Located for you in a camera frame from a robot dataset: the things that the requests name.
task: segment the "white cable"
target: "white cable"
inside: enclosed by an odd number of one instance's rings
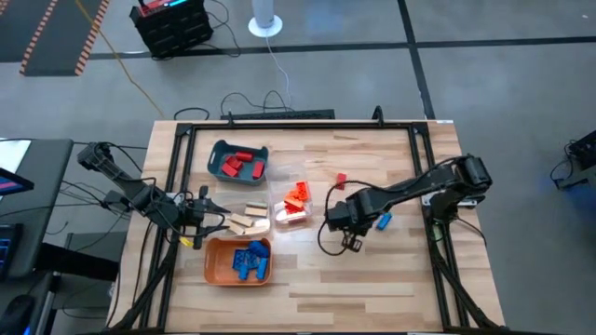
[[[271,57],[273,57],[273,60],[276,62],[278,69],[280,71],[282,71],[283,74],[286,76],[286,94],[288,95],[288,107],[291,107],[290,78],[288,77],[288,74],[285,71],[283,71],[281,66],[279,66],[278,59],[276,58],[276,55],[273,54],[273,50],[271,50],[271,46],[269,45],[269,37],[265,36],[264,40],[267,42],[267,47],[269,48],[269,53],[271,54]]]

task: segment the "concrete floor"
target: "concrete floor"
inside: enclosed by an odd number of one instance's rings
[[[224,1],[241,47],[261,47],[246,33],[248,1]],[[119,51],[146,50],[128,19],[133,2],[112,2],[102,28]],[[418,41],[595,35],[593,1],[430,0],[407,1]],[[284,30],[272,45],[403,42],[400,11],[393,0],[277,0]],[[206,6],[219,17],[222,9]],[[231,47],[229,32],[212,43]],[[106,52],[98,42],[94,52]],[[465,152],[481,156],[494,178],[479,207],[494,279],[508,326],[568,334],[596,328],[596,194],[579,187],[558,192],[550,169],[562,147],[596,129],[596,48],[593,44],[421,49],[428,89],[439,119],[453,119]],[[407,50],[278,54],[291,79],[292,107],[335,109],[338,118],[370,118],[376,104],[386,117],[423,119]],[[270,89],[284,99],[285,81],[269,55],[127,60],[132,75],[173,115],[187,106],[219,113],[232,91],[261,101]],[[111,141],[146,145],[157,113],[114,60],[93,60],[81,77],[24,78],[17,63],[0,64],[0,136]],[[232,112],[251,111],[241,101]],[[131,152],[138,161],[143,151]],[[103,190],[112,184],[75,161],[67,181]],[[114,216],[100,209],[60,208],[49,230],[104,232]],[[116,230],[125,231],[122,222]],[[101,321],[59,313],[53,333],[102,327]]]

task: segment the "wooden tabletop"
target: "wooden tabletop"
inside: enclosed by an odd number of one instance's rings
[[[454,124],[428,122],[428,126],[437,161],[461,154]],[[174,121],[155,123],[145,159],[142,175],[156,177],[157,185],[162,188],[175,128]],[[381,186],[414,176],[405,130],[200,130],[189,190],[196,193],[199,186],[208,185],[209,196],[216,204],[242,213],[244,203],[266,199],[266,183],[251,188],[216,181],[207,171],[207,159],[213,144],[221,139],[250,147],[266,146],[271,165],[304,162],[314,199],[314,216],[294,229],[272,227],[266,236],[272,242],[274,254],[272,277],[263,287],[208,285],[203,276],[204,248],[192,250],[181,246],[167,331],[441,330],[419,200],[394,206],[392,222],[383,232],[371,229],[360,253],[347,251],[342,256],[331,257],[323,254],[317,245],[325,194],[338,172],[345,173],[349,179]],[[425,166],[421,141],[419,147]],[[175,191],[180,188],[182,164],[183,154],[178,162]],[[345,191],[336,191],[330,204],[358,188],[346,186]],[[460,216],[479,226],[474,210],[460,210]],[[147,219],[133,214],[122,256],[122,292],[113,324],[132,304],[147,224]],[[155,231],[154,227],[144,251],[139,291],[146,281]],[[481,238],[456,223],[452,224],[451,232],[462,284],[494,322],[503,324]],[[324,247],[339,249],[341,236],[325,229]],[[453,292],[446,282],[445,287],[452,320],[457,324]],[[156,324],[160,295],[158,288],[150,325]]]

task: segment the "computer monitor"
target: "computer monitor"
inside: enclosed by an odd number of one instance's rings
[[[0,196],[32,190],[31,181],[0,167]]]

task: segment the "orange bowl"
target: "orange bowl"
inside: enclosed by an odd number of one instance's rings
[[[240,280],[238,271],[232,268],[236,249],[248,248],[250,240],[220,239],[216,237],[209,241],[205,250],[205,280],[207,280],[207,283],[218,286],[261,286],[266,284],[271,277],[273,253],[268,239],[262,238],[260,241],[269,249],[267,272],[264,280],[257,279],[256,270],[249,271],[247,280]]]

